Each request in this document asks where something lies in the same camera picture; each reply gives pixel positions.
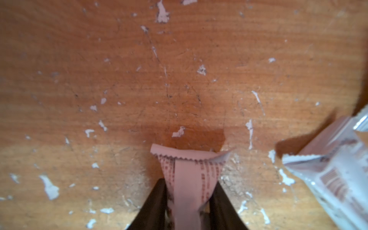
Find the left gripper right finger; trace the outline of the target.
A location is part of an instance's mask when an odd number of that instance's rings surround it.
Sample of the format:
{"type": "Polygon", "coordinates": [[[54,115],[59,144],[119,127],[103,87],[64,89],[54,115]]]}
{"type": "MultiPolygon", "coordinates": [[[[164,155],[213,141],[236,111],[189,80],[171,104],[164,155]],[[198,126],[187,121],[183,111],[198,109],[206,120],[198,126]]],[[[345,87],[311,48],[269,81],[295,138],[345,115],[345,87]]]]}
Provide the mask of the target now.
{"type": "Polygon", "coordinates": [[[209,208],[211,230],[249,230],[240,219],[219,182],[209,199],[209,208]]]}

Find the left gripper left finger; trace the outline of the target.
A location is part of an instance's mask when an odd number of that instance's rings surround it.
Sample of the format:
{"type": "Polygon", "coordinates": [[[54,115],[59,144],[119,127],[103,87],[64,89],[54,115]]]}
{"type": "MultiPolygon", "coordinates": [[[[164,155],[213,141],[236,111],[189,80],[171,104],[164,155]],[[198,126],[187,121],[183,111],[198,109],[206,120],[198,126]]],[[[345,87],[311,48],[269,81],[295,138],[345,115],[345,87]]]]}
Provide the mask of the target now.
{"type": "Polygon", "coordinates": [[[127,230],[164,230],[167,209],[167,188],[159,179],[127,230]]]}

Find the white cookie packet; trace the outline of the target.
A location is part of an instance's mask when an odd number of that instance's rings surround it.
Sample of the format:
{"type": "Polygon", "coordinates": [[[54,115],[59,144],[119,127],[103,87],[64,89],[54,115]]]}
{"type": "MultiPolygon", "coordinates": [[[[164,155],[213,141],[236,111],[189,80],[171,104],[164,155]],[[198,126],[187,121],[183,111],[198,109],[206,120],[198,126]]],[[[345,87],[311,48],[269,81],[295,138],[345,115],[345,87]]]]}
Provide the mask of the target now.
{"type": "Polygon", "coordinates": [[[358,133],[368,132],[368,108],[341,117],[283,165],[304,181],[341,230],[368,228],[368,146],[358,133]]]}
{"type": "Polygon", "coordinates": [[[201,211],[211,198],[231,152],[179,150],[152,144],[168,189],[168,208],[176,230],[201,230],[201,211]]]}

